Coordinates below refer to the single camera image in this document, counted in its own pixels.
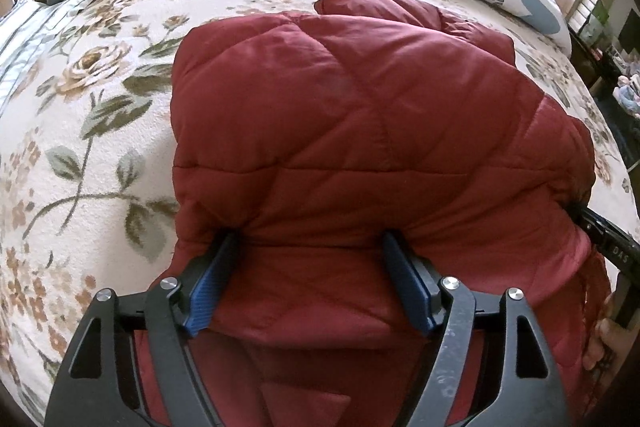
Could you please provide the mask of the person's right hand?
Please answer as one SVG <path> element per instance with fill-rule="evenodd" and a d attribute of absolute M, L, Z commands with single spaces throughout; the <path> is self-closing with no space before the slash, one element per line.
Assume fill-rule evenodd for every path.
<path fill-rule="evenodd" d="M 639 311 L 634 314 L 634 327 L 625 329 L 612 320 L 613 295 L 604 300 L 596 324 L 591 331 L 582 356 L 582 367 L 587 372 L 600 369 L 600 384 L 608 387 L 629 355 L 639 332 Z"/>

